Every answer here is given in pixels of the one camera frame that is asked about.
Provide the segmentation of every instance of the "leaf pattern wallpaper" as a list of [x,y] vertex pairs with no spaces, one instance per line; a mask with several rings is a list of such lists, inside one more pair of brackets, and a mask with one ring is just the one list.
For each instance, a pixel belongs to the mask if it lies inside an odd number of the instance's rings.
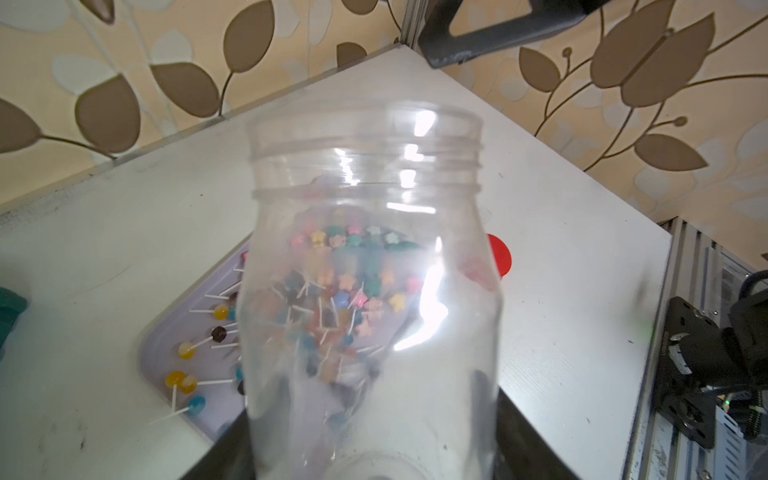
[[[526,0],[465,0],[459,35]],[[768,267],[768,0],[613,0],[545,41],[445,69],[654,221]]]
[[0,214],[399,36],[406,0],[2,0]]

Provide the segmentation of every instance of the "brown leaf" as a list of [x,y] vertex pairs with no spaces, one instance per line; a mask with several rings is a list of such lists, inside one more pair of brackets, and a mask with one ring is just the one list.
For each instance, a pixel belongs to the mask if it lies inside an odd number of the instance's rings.
[[151,65],[150,69],[163,93],[181,110],[200,118],[216,114],[219,89],[205,70],[187,62]]
[[688,172],[707,166],[693,148],[675,137],[662,134],[643,135],[634,145],[634,153],[652,167],[672,172]]
[[224,59],[235,73],[255,67],[266,54],[275,33],[275,11],[270,0],[248,5],[232,19],[224,33]]
[[676,94],[701,68],[714,35],[710,14],[665,38],[621,86],[621,99],[630,107],[648,107]]
[[0,154],[29,147],[42,136],[40,127],[29,115],[0,98]]
[[74,104],[74,120],[86,140],[113,154],[139,138],[139,102],[122,74],[83,92]]
[[336,65],[341,67],[366,55],[368,52],[363,47],[354,42],[345,41],[336,46]]
[[667,29],[674,0],[657,0],[619,22],[594,51],[590,74],[599,88],[616,87],[656,45]]
[[80,0],[80,3],[102,22],[114,24],[114,0]]
[[519,61],[523,78],[536,90],[549,92],[560,84],[558,66],[543,53],[522,47]]
[[379,0],[341,0],[347,10],[355,15],[366,15],[373,12]]

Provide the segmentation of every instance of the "white tabletop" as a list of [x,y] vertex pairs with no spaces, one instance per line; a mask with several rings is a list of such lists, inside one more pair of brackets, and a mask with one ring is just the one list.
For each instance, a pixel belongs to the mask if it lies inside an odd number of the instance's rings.
[[31,299],[0,361],[3,478],[176,479],[208,444],[140,378],[153,319],[253,226],[244,121],[391,98],[485,120],[478,204],[510,247],[500,384],[582,478],[619,478],[669,235],[407,48],[0,217],[0,285]]

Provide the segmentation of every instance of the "red round object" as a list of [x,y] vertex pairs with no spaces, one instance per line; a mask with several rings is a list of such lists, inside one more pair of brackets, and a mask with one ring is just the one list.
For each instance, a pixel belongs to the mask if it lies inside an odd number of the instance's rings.
[[507,246],[496,235],[489,233],[488,240],[491,242],[491,251],[496,260],[498,274],[503,277],[512,269],[512,254],[509,253]]

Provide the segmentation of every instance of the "clear plastic jar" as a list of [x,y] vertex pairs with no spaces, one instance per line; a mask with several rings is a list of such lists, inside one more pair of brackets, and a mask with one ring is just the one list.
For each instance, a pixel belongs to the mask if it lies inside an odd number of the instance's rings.
[[260,480],[486,480],[502,298],[482,121],[322,104],[250,126],[237,318]]

